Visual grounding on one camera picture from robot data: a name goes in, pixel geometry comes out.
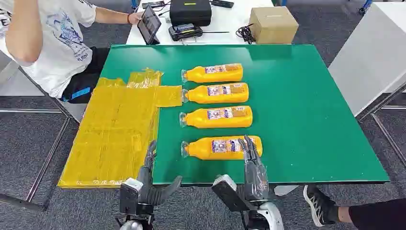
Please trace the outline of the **person's left hand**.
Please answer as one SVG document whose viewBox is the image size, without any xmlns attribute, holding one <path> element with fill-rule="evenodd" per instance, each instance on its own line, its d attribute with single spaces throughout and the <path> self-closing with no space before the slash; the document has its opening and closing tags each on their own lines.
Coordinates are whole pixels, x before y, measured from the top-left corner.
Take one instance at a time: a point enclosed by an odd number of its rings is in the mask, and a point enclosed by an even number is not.
<svg viewBox="0 0 406 230">
<path fill-rule="evenodd" d="M 128 16 L 127 16 L 128 23 L 132 24 L 132 25 L 137 25 L 138 22 L 142 19 L 143 13 L 144 12 L 141 11 L 141 12 L 133 12 L 133 13 L 128 14 Z"/>
</svg>

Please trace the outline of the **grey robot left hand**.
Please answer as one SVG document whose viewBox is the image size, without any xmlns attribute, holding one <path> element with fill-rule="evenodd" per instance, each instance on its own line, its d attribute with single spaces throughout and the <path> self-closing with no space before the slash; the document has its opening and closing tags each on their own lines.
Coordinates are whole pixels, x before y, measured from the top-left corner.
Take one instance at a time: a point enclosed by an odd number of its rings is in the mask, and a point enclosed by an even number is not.
<svg viewBox="0 0 406 230">
<path fill-rule="evenodd" d="M 140 168 L 137 180 L 143 183 L 140 191 L 138 192 L 138 202 L 141 204 L 148 204 L 157 206 L 163 203 L 165 199 L 175 193 L 180 188 L 182 176 L 177 176 L 174 181 L 166 187 L 155 187 L 153 185 L 152 170 L 156 157 L 157 141 L 150 142 L 144 160 L 144 165 Z"/>
</svg>

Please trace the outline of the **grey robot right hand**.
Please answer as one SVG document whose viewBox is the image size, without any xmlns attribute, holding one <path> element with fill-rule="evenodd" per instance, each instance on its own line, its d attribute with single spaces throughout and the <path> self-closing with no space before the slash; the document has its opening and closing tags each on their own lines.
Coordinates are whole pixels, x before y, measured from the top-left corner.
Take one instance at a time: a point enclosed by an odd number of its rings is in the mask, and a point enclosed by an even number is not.
<svg viewBox="0 0 406 230">
<path fill-rule="evenodd" d="M 265 201 L 269 198 L 267 170 L 261 161 L 257 147 L 248 135 L 238 139 L 244 158 L 244 193 L 250 202 Z"/>
</svg>

